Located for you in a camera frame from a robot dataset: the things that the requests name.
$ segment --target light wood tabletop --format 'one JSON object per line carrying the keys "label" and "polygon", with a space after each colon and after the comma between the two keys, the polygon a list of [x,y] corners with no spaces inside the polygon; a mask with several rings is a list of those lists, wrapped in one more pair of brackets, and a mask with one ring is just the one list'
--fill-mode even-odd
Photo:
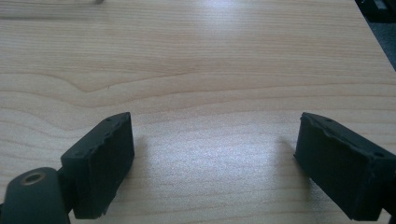
{"label": "light wood tabletop", "polygon": [[353,0],[0,1],[0,202],[130,111],[131,172],[72,223],[354,223],[293,158],[300,116],[396,153],[395,87]]}

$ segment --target wooden surface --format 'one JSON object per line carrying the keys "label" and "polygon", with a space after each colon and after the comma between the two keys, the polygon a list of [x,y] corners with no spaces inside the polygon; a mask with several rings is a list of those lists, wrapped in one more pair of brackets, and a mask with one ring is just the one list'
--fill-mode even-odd
{"label": "wooden surface", "polygon": [[72,223],[351,223],[292,156],[299,118],[396,153],[395,78],[353,0],[0,1],[0,201],[130,111],[132,171]]}

